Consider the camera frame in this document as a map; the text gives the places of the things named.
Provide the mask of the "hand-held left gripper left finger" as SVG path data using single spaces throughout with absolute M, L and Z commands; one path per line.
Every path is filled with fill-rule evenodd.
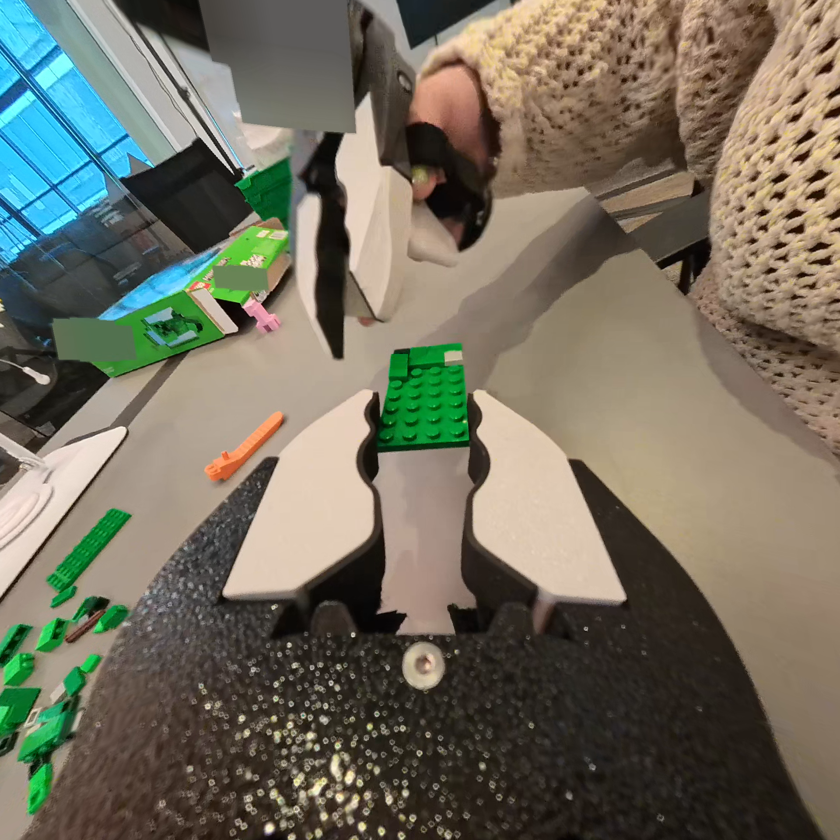
M 385 539 L 374 478 L 380 397 L 359 391 L 279 453 L 222 590 L 228 601 L 382 604 Z

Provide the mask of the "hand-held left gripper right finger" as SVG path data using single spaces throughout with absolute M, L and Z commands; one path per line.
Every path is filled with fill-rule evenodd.
M 469 395 L 472 482 L 461 573 L 479 606 L 619 606 L 627 595 L 560 446 L 483 390 Z

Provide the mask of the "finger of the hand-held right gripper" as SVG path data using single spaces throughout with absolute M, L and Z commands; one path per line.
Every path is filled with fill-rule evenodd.
M 319 316 L 317 288 L 319 280 L 318 234 L 322 221 L 321 197 L 307 192 L 297 205 L 295 215 L 294 263 L 297 290 L 301 305 L 308 316 L 311 328 L 324 352 L 334 360 L 343 358 L 343 276 L 338 284 L 328 282 L 328 291 L 337 297 L 327 304 L 324 316 L 327 326 Z
M 346 196 L 352 279 L 371 317 L 387 322 L 407 273 L 412 187 L 402 173 L 380 163 L 375 140 L 362 131 L 344 136 L 337 175 Z

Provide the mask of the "green lego base plate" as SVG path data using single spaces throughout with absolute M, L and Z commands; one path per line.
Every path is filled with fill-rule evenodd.
M 378 451 L 419 452 L 469 446 L 465 366 L 409 370 L 389 381 L 376 437 Z

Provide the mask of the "person's right forearm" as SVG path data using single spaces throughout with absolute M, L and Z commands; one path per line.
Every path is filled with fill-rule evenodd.
M 710 186 L 774 36 L 770 2 L 521 2 L 437 48 L 421 79 L 477 78 L 498 197 L 592 187 L 640 161 Z

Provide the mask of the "pink lego pig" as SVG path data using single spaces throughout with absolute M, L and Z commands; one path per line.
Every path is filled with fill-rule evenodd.
M 272 333 L 280 328 L 278 317 L 267 311 L 261 301 L 250 297 L 241 308 L 256 322 L 257 330 L 263 334 Z

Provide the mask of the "orange lego brick separator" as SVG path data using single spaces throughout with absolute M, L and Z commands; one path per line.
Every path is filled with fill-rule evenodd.
M 269 441 L 284 423 L 281 412 L 271 414 L 264 423 L 233 451 L 224 451 L 204 468 L 204 474 L 213 482 L 228 480 L 239 471 L 262 446 Z

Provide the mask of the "green lego set box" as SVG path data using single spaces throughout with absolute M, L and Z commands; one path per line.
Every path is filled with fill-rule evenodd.
M 246 266 L 266 275 L 265 290 L 217 285 L 218 266 Z M 291 267 L 289 233 L 277 219 L 259 221 L 209 250 L 147 279 L 99 319 L 129 329 L 133 357 L 93 364 L 116 377 L 214 343 L 256 321 L 243 309 L 249 298 L 263 303 Z

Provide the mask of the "long green studded lego plate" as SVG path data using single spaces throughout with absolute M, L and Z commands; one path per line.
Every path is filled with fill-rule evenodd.
M 46 578 L 49 587 L 60 594 L 75 585 L 131 517 L 121 509 L 109 509 Z

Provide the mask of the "pile of loose lego pieces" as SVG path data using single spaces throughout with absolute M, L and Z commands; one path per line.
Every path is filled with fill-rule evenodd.
M 76 589 L 51 606 L 72 614 L 51 616 L 40 627 L 19 623 L 2 641 L 2 817 L 30 821 L 53 791 L 65 753 L 77 735 L 85 702 L 102 668 L 111 636 L 130 608 L 103 595 L 70 602 Z M 65 637 L 86 616 L 107 612 L 74 644 Z

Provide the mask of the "person's right hand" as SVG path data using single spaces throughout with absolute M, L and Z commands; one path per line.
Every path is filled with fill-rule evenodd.
M 406 142 L 412 166 L 428 172 L 416 188 L 418 197 L 445 184 L 466 195 L 488 191 L 501 153 L 501 128 L 473 70 L 456 63 L 417 82 Z

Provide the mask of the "green plastic storage crates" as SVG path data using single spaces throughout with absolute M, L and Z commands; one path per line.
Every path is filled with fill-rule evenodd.
M 284 228 L 289 228 L 293 192 L 289 157 L 263 170 L 251 172 L 235 186 L 261 220 L 277 219 Z

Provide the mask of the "white crumpled paper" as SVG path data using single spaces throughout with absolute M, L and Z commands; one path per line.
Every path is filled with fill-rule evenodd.
M 248 166 L 263 171 L 290 158 L 295 140 L 291 129 L 240 122 L 238 124 L 245 148 Z

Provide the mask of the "black chair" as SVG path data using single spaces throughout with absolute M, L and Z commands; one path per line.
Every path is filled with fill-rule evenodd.
M 120 182 L 196 254 L 226 240 L 253 213 L 238 176 L 201 139 Z

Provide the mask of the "black tripod stand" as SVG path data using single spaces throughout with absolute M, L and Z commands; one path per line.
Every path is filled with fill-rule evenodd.
M 129 24 L 133 35 L 139 40 L 152 66 L 160 71 L 169 87 L 175 91 L 178 108 L 191 122 L 196 134 L 202 133 L 209 144 L 218 152 L 228 169 L 237 177 L 245 174 L 245 168 L 235 148 L 228 141 L 216 121 L 213 111 L 207 106 L 199 90 L 187 76 L 174 50 L 161 35 L 147 31 L 138 24 Z

